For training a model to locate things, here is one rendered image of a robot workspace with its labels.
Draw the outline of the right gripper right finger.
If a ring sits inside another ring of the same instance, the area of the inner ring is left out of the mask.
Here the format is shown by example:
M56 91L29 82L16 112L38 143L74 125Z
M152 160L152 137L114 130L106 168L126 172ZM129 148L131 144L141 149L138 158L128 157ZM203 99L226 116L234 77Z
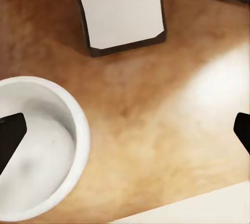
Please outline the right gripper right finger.
M250 154L250 115L237 113L233 131Z

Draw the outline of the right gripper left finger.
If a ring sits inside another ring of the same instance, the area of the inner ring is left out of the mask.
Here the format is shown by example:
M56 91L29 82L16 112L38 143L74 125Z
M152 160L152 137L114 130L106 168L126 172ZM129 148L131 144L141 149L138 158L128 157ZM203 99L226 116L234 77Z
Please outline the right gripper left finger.
M0 118L0 175L27 133L23 113Z

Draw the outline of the bottle of coffee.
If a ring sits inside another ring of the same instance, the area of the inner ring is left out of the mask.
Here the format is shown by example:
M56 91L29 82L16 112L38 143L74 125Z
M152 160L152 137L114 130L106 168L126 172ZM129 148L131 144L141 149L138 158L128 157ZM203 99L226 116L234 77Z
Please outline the bottle of coffee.
M166 42L164 0L77 0L90 57Z

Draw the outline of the coffee cup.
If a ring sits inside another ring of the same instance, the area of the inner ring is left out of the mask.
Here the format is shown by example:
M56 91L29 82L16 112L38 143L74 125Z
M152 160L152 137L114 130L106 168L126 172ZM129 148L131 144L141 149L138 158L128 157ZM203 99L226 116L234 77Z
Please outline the coffee cup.
M0 80L0 118L23 113L27 133L0 175L0 220L23 221L57 206L91 153L89 121L61 85L38 77Z

